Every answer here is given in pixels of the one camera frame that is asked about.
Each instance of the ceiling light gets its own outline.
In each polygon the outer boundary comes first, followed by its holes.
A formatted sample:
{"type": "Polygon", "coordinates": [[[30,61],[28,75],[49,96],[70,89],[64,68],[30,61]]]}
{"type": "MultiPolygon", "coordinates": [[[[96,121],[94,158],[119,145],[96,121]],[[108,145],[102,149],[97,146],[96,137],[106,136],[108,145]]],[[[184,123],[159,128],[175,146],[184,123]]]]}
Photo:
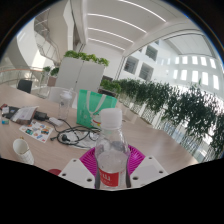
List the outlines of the ceiling light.
{"type": "Polygon", "coordinates": [[[92,38],[88,38],[88,39],[89,39],[89,40],[98,41],[98,42],[101,42],[101,43],[104,43],[104,44],[109,44],[109,45],[111,45],[111,46],[113,46],[113,47],[117,47],[117,48],[120,48],[120,49],[122,49],[122,50],[125,50],[124,48],[118,47],[118,46],[116,46],[116,45],[113,45],[113,44],[110,44],[110,43],[107,43],[107,42],[104,42],[104,41],[101,41],[101,40],[95,40],[95,39],[92,39],[92,38]]]}
{"type": "Polygon", "coordinates": [[[94,28],[88,28],[88,29],[90,29],[90,30],[97,30],[97,31],[104,32],[104,33],[109,33],[109,34],[111,34],[111,35],[114,35],[114,36],[117,36],[117,37],[123,38],[123,39],[128,40],[128,41],[130,41],[130,42],[132,42],[132,43],[133,43],[133,41],[132,41],[132,40],[129,40],[129,39],[125,38],[125,37],[119,36],[119,35],[114,34],[114,33],[107,32],[107,31],[105,31],[105,30],[99,30],[99,29],[94,29],[94,28]]]}
{"type": "Polygon", "coordinates": [[[159,16],[159,15],[157,15],[156,13],[154,13],[154,12],[152,12],[152,11],[148,10],[147,8],[144,8],[144,7],[140,6],[140,5],[137,5],[137,4],[135,4],[135,3],[128,2],[128,1],[123,1],[123,0],[118,0],[118,1],[119,1],[119,2],[129,3],[129,4],[132,4],[132,5],[135,5],[135,6],[139,7],[139,8],[142,8],[142,9],[144,9],[144,10],[146,10],[146,11],[148,11],[148,12],[152,13],[153,15],[157,16],[158,18],[160,18],[160,19],[161,19],[161,20],[163,20],[164,22],[166,22],[166,20],[165,20],[165,19],[163,19],[162,17],[160,17],[160,16],[159,16]]]}
{"type": "Polygon", "coordinates": [[[117,21],[119,21],[119,22],[126,23],[126,24],[128,24],[128,25],[130,25],[130,26],[133,26],[133,27],[135,27],[135,28],[141,30],[142,32],[146,33],[145,30],[143,30],[143,29],[141,29],[141,28],[139,28],[139,27],[137,27],[137,26],[135,26],[135,25],[133,25],[133,24],[131,24],[131,23],[128,23],[128,22],[126,22],[126,21],[124,21],[124,20],[121,20],[121,19],[117,19],[117,18],[110,17],[110,16],[99,15],[99,14],[92,14],[92,13],[88,13],[88,15],[89,15],[89,16],[101,16],[101,17],[105,17],[105,18],[109,18],[109,19],[114,19],[114,20],[117,20],[117,21]]]}

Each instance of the ceiling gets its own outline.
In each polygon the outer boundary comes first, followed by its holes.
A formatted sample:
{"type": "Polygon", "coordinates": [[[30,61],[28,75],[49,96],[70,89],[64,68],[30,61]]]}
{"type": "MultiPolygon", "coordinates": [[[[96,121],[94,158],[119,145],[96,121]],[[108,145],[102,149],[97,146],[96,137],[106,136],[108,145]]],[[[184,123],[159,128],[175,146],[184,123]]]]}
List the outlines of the ceiling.
{"type": "Polygon", "coordinates": [[[214,51],[204,35],[185,34],[166,39],[179,55],[195,54],[215,57],[214,51]]]}
{"type": "Polygon", "coordinates": [[[71,6],[83,44],[102,44],[128,56],[171,34],[166,41],[179,54],[215,56],[200,29],[163,1],[71,0],[71,6]]]}

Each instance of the paper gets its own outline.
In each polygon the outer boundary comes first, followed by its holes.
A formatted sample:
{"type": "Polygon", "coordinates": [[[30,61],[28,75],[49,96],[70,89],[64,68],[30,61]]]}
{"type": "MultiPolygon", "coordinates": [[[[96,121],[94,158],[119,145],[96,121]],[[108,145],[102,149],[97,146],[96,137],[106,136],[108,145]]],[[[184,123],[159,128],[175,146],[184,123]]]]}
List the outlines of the paper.
{"type": "Polygon", "coordinates": [[[19,128],[19,130],[26,133],[30,137],[45,143],[53,131],[53,128],[33,120],[30,125],[23,125],[19,128]]]}

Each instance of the electronic device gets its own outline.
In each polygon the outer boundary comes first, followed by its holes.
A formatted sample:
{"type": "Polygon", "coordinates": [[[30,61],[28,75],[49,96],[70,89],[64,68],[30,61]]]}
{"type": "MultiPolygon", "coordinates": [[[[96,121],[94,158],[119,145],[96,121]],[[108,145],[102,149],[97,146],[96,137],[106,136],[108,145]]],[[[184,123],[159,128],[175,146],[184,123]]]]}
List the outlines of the electronic device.
{"type": "Polygon", "coordinates": [[[7,107],[7,106],[8,106],[8,105],[4,103],[4,104],[0,107],[0,110],[2,110],[3,107],[7,107]]]}
{"type": "Polygon", "coordinates": [[[54,118],[54,117],[50,117],[50,118],[49,118],[49,121],[50,121],[51,123],[53,123],[53,124],[59,126],[59,127],[63,124],[62,121],[59,121],[58,119],[56,119],[56,118],[54,118]]]}
{"type": "Polygon", "coordinates": [[[48,119],[47,114],[46,113],[42,113],[39,111],[35,112],[35,115],[33,117],[36,120],[40,120],[40,121],[45,121],[46,119],[48,119]]]}
{"type": "Polygon", "coordinates": [[[9,106],[9,113],[4,114],[3,116],[7,119],[11,119],[11,117],[19,110],[18,107],[9,106]]]}

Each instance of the red object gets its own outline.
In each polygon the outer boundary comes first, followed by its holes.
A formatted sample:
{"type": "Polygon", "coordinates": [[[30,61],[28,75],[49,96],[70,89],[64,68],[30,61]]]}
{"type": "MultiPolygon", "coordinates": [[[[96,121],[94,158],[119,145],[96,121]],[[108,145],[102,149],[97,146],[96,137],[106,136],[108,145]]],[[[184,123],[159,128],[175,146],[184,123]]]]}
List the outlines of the red object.
{"type": "Polygon", "coordinates": [[[48,170],[48,172],[58,176],[61,173],[61,170],[51,169],[51,170],[48,170]]]}
{"type": "Polygon", "coordinates": [[[99,171],[100,171],[100,179],[106,186],[110,187],[118,186],[119,173],[106,173],[101,169],[99,169],[99,171]]]}

